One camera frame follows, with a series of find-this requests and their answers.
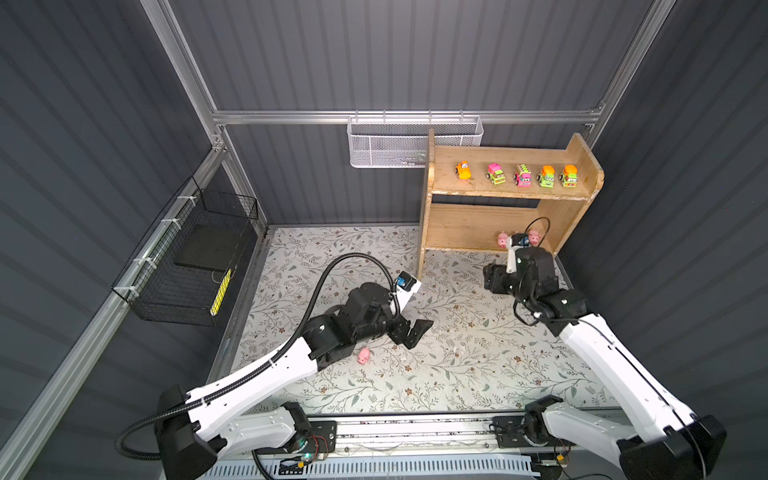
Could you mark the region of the pink toy pig bottom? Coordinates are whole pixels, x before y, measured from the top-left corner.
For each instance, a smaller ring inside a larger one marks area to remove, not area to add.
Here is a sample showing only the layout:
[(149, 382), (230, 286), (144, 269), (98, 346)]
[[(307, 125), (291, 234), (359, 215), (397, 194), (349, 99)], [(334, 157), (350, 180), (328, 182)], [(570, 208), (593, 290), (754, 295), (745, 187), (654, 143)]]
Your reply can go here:
[(513, 244), (513, 238), (506, 232), (500, 232), (497, 236), (497, 243), (501, 248), (509, 249)]

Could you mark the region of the pink toy pig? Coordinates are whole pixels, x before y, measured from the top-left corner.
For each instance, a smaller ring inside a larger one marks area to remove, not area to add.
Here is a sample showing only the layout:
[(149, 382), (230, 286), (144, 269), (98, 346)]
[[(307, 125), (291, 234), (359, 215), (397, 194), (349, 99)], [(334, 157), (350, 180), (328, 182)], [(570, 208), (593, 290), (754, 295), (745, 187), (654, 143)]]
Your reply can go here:
[(371, 358), (370, 349), (367, 347), (364, 347), (358, 353), (357, 362), (360, 365), (366, 365), (370, 361), (370, 358)]
[(506, 232), (500, 232), (497, 236), (497, 243), (501, 248), (509, 249), (513, 244), (513, 238)]
[(529, 240), (529, 244), (530, 244), (531, 246), (535, 246), (535, 247), (538, 247), (538, 246), (540, 246), (540, 245), (541, 245), (541, 242), (542, 242), (542, 235), (541, 235), (541, 233), (540, 233), (538, 230), (536, 230), (536, 229), (530, 229), (530, 230), (527, 232), (527, 237), (528, 237), (528, 240)]

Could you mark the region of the pink green striped toy truck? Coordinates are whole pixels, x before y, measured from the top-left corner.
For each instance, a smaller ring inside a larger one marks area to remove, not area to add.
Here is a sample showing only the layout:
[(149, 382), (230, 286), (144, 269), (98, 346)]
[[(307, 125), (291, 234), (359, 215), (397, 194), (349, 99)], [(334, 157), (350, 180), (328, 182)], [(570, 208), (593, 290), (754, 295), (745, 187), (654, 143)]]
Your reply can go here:
[(526, 164), (517, 164), (515, 175), (515, 184), (519, 188), (527, 188), (532, 184), (532, 174), (530, 168)]

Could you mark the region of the orange toy car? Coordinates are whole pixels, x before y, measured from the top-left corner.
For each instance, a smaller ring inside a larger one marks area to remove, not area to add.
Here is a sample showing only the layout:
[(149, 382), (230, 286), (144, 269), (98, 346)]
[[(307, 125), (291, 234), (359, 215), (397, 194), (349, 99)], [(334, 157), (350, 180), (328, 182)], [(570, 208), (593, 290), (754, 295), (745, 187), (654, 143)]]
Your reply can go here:
[(470, 180), (472, 178), (470, 166), (465, 161), (459, 162), (457, 164), (455, 167), (455, 173), (457, 178), (460, 180)]

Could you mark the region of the orange green mixer toy truck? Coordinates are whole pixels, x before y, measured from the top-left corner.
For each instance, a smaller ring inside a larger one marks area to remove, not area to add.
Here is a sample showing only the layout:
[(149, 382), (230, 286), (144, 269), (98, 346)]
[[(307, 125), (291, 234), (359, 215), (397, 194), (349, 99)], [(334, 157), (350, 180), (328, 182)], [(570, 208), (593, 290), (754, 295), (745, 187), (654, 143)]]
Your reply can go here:
[(539, 174), (537, 175), (537, 183), (541, 188), (553, 188), (555, 183), (554, 167), (551, 165), (542, 166)]

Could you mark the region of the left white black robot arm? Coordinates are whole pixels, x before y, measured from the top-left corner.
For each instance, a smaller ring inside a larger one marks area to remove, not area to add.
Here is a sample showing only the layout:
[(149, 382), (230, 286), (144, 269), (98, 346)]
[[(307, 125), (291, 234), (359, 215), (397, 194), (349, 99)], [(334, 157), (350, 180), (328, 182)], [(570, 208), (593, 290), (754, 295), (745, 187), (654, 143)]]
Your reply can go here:
[(345, 303), (308, 320), (285, 353), (261, 359), (208, 385), (188, 392), (172, 386), (159, 397), (157, 410), (185, 407), (186, 412), (153, 425), (160, 461), (169, 479), (197, 479), (229, 453), (303, 447), (311, 423), (295, 402), (245, 418), (244, 413), (284, 387), (313, 376), (353, 356), (368, 340), (388, 336), (396, 345), (414, 348), (432, 321), (410, 322), (401, 313), (421, 287), (405, 274), (396, 289), (366, 282), (350, 291)]

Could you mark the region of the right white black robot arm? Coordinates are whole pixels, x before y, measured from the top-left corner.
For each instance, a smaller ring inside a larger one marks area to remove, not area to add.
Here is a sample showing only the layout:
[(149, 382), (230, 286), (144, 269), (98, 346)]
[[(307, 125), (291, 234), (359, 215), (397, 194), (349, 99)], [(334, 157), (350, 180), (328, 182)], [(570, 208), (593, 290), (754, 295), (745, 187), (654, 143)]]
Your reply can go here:
[(725, 427), (670, 393), (581, 292), (561, 288), (548, 251), (514, 248), (506, 264), (484, 266), (483, 281), (486, 290), (512, 296), (515, 308), (531, 314), (531, 325), (546, 327), (578, 354), (629, 420), (605, 420), (550, 394), (525, 407), (518, 430), (529, 444), (567, 441), (611, 462), (628, 479), (706, 479), (713, 473)]

